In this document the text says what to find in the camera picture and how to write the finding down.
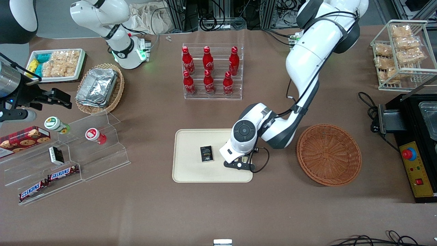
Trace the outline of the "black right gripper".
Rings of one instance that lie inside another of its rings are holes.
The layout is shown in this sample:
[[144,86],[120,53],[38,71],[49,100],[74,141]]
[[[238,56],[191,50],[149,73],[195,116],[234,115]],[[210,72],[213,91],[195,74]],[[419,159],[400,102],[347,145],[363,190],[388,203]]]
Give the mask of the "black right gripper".
[[52,88],[46,91],[39,87],[22,87],[19,89],[19,107],[30,107],[41,110],[39,105],[58,105],[72,109],[71,96],[62,90]]

